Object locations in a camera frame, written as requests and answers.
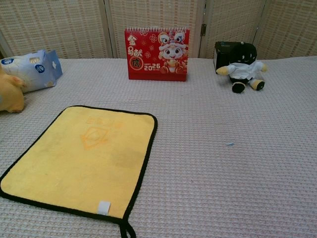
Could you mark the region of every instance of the metal hinge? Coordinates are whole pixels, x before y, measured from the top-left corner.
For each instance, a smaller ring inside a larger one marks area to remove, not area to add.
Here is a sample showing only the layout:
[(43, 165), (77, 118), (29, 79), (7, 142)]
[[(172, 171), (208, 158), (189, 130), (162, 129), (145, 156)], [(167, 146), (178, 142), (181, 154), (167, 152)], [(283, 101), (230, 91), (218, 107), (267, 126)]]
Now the metal hinge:
[(206, 35), (206, 24), (202, 24), (202, 29), (200, 30), (200, 36), (205, 36)]

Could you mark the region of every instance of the yellow plush toy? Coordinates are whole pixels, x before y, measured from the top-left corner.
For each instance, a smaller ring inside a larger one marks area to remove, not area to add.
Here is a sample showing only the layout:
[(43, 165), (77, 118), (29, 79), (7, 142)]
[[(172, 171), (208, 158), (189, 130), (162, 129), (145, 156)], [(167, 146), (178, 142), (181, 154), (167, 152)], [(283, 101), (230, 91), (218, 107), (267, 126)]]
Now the yellow plush toy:
[(24, 98), (21, 88), (23, 80), (6, 74), (0, 65), (0, 111), (10, 113), (21, 112), (24, 108)]

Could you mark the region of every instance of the yellow towel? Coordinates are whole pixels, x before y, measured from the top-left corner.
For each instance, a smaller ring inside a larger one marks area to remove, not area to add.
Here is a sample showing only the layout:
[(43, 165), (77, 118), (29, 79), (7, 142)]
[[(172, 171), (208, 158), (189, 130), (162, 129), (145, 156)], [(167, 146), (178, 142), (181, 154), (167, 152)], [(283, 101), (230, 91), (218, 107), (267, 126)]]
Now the yellow towel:
[(128, 224), (157, 128), (153, 115), (66, 108), (3, 174), (3, 197)]

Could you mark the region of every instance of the calendar spiral binding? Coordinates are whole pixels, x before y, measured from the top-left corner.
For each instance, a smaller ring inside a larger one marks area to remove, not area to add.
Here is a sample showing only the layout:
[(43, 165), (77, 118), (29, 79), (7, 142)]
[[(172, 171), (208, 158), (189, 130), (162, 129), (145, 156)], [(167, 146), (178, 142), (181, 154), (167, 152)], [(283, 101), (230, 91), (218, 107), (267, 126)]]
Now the calendar spiral binding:
[(187, 27), (127, 27), (127, 32), (144, 31), (144, 32), (162, 32), (162, 31), (184, 31), (187, 32)]

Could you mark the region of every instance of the doll white shirt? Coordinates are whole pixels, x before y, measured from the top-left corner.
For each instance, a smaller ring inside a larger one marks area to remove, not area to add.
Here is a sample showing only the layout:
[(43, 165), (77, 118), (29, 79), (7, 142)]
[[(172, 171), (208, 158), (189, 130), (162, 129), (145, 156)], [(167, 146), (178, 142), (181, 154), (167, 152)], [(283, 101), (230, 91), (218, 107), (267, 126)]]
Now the doll white shirt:
[(263, 65), (261, 61), (254, 61), (252, 64), (231, 63), (227, 67), (231, 78), (250, 80), (256, 77), (256, 71), (261, 70)]

